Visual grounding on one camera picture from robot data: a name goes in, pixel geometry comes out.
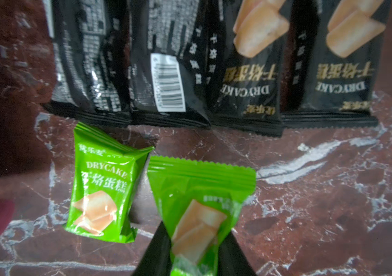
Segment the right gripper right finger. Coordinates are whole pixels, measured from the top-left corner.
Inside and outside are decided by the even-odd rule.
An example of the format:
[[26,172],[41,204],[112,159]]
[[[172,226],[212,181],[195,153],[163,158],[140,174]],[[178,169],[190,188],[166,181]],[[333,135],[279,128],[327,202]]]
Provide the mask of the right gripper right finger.
[[220,245],[217,275],[256,276],[232,232]]

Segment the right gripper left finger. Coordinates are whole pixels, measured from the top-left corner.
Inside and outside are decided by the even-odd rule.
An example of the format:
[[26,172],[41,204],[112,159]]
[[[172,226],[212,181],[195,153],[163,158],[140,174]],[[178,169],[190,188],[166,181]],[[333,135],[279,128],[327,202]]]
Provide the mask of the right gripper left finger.
[[170,276],[171,240],[166,227],[161,222],[133,276]]

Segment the green cookie packet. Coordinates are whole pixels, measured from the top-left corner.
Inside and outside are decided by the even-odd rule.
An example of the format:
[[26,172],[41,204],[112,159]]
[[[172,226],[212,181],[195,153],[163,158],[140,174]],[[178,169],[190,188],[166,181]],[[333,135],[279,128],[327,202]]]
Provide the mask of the green cookie packet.
[[94,126],[74,128],[75,171],[67,232],[105,242],[132,243],[129,212],[154,147],[125,146]]
[[151,157],[147,177],[171,240],[172,276],[215,276],[222,242],[256,189],[254,169]]

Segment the black cookie packet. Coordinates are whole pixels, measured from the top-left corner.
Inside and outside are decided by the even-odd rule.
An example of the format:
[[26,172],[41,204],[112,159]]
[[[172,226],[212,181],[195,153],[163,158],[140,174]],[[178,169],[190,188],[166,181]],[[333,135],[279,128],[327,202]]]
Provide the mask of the black cookie packet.
[[287,128],[365,128],[390,1],[295,1],[282,121]]
[[292,1],[209,1],[210,123],[279,138],[280,87]]
[[127,127],[127,1],[44,1],[57,84],[50,113],[83,123]]
[[207,1],[128,1],[135,124],[207,128]]

